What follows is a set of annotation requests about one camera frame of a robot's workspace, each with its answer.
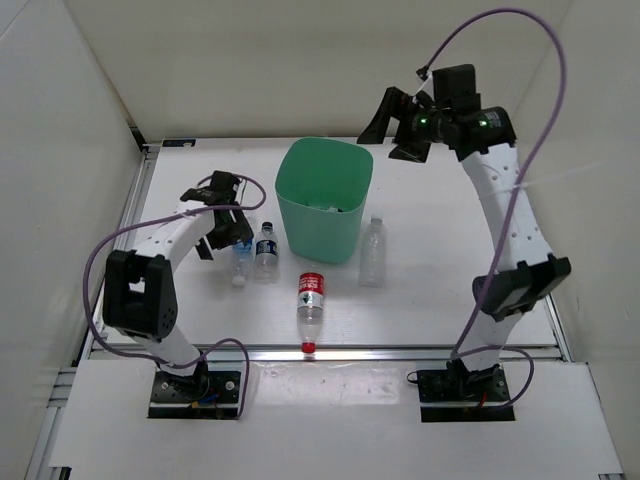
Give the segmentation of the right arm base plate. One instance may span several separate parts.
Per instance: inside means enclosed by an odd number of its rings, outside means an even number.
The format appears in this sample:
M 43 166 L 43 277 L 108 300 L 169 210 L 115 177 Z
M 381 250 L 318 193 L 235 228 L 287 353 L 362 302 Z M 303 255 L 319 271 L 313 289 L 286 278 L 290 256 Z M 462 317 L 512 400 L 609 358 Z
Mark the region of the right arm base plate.
M 448 370 L 416 370 L 407 381 L 418 390 L 422 423 L 481 423 L 515 421 L 505 373 L 498 368 L 475 386 L 460 388 Z

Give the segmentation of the blue label water bottle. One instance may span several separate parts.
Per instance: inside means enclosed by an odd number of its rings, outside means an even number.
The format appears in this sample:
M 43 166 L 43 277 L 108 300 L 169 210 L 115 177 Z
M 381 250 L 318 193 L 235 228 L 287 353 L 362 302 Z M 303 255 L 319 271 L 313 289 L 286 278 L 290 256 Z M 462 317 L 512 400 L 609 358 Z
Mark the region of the blue label water bottle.
M 253 244 L 239 242 L 231 250 L 231 284 L 236 288 L 244 288 L 250 276 L 253 263 Z

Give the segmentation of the dark label Pepsi bottle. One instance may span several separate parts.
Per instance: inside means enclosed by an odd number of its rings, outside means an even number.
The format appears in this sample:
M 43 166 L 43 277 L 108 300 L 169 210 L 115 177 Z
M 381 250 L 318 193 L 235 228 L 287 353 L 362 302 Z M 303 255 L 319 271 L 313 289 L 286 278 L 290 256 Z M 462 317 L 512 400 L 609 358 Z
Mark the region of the dark label Pepsi bottle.
M 254 274 L 257 281 L 273 283 L 279 276 L 278 238 L 273 224 L 265 221 L 256 236 Z

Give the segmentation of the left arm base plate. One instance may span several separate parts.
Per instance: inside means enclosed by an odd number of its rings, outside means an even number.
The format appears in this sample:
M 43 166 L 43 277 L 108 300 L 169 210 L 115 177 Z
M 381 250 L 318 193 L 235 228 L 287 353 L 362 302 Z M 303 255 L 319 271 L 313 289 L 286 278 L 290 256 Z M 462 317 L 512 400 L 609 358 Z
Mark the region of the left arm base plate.
M 211 370 L 201 363 L 192 376 L 155 373 L 147 417 L 150 419 L 235 420 L 240 410 L 237 370 Z

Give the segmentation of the clear unlabelled plastic bottle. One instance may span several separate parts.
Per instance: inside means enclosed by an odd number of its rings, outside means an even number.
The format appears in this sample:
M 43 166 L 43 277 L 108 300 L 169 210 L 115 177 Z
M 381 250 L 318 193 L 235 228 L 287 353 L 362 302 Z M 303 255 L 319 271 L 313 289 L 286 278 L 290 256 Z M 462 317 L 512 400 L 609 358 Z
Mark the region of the clear unlabelled plastic bottle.
M 387 229 L 383 218 L 373 214 L 360 248 L 359 284 L 382 288 L 386 278 Z

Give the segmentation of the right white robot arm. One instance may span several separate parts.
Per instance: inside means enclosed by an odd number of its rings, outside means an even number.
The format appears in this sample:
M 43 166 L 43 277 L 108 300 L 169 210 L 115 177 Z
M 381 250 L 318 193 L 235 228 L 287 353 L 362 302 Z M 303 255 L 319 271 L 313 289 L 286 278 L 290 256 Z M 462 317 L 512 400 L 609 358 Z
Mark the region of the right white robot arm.
M 497 370 L 514 327 L 570 274 L 571 264 L 552 252 L 521 189 L 524 168 L 503 108 L 481 108 L 476 93 L 438 104 L 423 91 L 411 96 L 389 87 L 359 143 L 381 143 L 391 120 L 398 122 L 391 158 L 423 163 L 434 144 L 455 153 L 490 231 L 494 257 L 488 274 L 472 282 L 476 304 L 448 365 L 450 390 L 470 400 Z

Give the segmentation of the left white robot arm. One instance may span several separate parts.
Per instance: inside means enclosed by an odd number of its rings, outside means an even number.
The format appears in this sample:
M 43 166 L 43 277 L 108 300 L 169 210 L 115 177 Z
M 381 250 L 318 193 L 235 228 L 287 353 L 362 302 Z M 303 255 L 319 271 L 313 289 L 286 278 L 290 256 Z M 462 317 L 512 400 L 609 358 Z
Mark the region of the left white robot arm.
M 156 358 L 160 370 L 188 400 L 206 395 L 210 377 L 200 351 L 176 326 L 178 301 L 173 274 L 191 251 L 210 260 L 222 250 L 253 239 L 236 207 L 240 179 L 187 190 L 175 211 L 177 219 L 163 223 L 129 251 L 114 250 L 106 260 L 104 323 L 134 339 Z

